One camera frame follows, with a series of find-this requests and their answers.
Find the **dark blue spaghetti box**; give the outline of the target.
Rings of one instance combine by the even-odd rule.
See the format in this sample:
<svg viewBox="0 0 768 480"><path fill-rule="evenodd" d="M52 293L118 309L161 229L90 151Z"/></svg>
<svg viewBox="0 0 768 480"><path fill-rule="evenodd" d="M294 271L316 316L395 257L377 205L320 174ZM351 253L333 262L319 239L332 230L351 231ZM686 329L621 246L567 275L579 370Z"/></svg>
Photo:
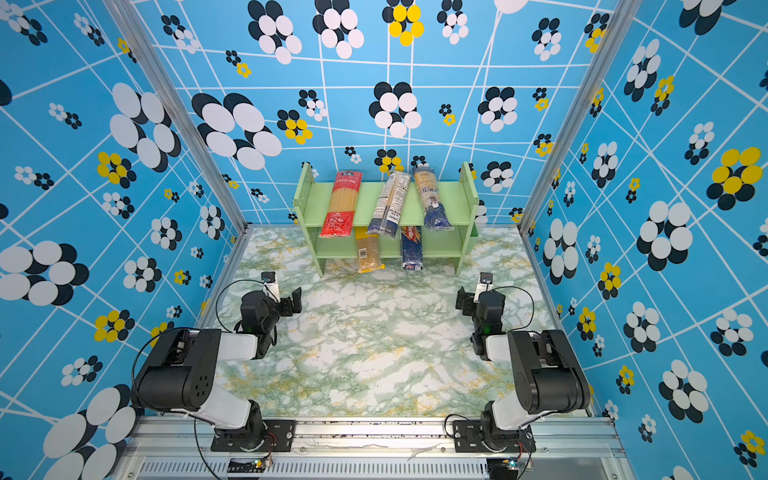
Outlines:
<svg viewBox="0 0 768 480"><path fill-rule="evenodd" d="M401 259L404 270L423 269L422 232L419 226L401 227Z"/></svg>

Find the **yellow label spaghetti bag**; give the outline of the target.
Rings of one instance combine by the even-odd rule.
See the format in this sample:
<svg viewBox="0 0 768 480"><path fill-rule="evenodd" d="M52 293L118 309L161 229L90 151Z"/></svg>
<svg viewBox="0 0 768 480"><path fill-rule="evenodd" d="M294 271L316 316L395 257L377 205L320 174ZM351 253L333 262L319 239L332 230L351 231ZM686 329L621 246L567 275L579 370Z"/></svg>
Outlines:
<svg viewBox="0 0 768 480"><path fill-rule="evenodd" d="M354 232L358 252L358 272L368 273L384 269L385 265L380 258L379 236L369 234L366 227L356 227Z"/></svg>

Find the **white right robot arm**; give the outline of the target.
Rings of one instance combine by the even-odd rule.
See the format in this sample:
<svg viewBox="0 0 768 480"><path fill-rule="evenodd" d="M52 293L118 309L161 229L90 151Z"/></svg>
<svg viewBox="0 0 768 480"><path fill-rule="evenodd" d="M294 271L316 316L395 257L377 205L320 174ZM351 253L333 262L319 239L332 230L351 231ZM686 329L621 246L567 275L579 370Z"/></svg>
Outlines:
<svg viewBox="0 0 768 480"><path fill-rule="evenodd" d="M505 331L502 315L506 296L499 288L457 292L456 308L473 323L471 343L482 360L507 362L514 391L490 401L481 415L483 442L492 451L522 443L530 425L552 414L589 407L586 376L566 334L558 329L540 332Z"/></svg>

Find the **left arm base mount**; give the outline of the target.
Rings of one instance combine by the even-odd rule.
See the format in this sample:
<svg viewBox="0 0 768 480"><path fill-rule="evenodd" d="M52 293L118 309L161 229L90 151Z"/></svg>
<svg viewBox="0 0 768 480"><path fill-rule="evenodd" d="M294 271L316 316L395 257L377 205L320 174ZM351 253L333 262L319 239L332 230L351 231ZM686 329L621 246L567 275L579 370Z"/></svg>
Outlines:
<svg viewBox="0 0 768 480"><path fill-rule="evenodd" d="M297 422L295 420L263 420L260 415L250 418L239 429L214 429L210 449L227 453L285 453L292 448Z"/></svg>

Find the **clear blue-end spaghetti bag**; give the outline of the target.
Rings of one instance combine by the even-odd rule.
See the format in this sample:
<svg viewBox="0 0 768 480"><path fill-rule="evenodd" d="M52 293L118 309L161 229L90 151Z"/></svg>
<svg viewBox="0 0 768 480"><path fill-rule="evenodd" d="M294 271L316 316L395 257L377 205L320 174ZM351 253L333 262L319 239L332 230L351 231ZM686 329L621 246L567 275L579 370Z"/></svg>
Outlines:
<svg viewBox="0 0 768 480"><path fill-rule="evenodd" d="M449 222L439 195L439 185L434 170L428 166L418 166L413 170L413 178L424 209L424 226L432 231L450 231Z"/></svg>

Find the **blue label spaghetti bag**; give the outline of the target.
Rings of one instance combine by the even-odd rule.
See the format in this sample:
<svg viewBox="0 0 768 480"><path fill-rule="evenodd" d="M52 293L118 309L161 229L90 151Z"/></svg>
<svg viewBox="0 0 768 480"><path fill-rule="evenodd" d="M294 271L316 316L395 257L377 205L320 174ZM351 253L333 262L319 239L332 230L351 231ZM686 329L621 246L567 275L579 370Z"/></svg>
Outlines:
<svg viewBox="0 0 768 480"><path fill-rule="evenodd" d="M405 172L396 171L389 176L379 194L367 234L395 237L410 182L411 176Z"/></svg>

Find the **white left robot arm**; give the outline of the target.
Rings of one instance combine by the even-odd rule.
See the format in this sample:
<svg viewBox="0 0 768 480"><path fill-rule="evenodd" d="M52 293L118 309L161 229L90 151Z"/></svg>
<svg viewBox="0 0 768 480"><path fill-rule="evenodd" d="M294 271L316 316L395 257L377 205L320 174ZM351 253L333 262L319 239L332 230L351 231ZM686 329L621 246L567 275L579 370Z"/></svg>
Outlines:
<svg viewBox="0 0 768 480"><path fill-rule="evenodd" d="M220 363L264 358L277 343L279 320L301 311L300 288L278 299L263 286L241 298L241 320L233 332L173 328L156 334L144 364L132 370L133 403L210 424L216 452L288 452L296 422L264 419L256 401L224 389L215 374Z"/></svg>

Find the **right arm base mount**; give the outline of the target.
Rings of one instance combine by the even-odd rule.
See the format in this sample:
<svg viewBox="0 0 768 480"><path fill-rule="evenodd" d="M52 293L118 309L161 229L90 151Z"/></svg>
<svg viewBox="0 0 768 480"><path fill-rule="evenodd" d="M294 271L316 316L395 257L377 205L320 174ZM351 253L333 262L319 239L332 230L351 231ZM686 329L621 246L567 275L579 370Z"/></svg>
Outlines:
<svg viewBox="0 0 768 480"><path fill-rule="evenodd" d="M469 419L451 414L443 421L444 433L454 442L457 453L498 453L513 456L534 453L536 444L529 426L503 430L489 414Z"/></svg>

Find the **red spaghetti bag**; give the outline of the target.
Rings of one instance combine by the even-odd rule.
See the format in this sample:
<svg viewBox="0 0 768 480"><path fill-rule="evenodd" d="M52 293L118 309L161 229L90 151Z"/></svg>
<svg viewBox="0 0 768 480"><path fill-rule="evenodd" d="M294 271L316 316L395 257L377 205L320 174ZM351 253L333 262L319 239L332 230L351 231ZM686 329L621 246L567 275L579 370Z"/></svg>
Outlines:
<svg viewBox="0 0 768 480"><path fill-rule="evenodd" d="M340 171L336 174L321 238L348 237L354 228L354 216L363 174Z"/></svg>

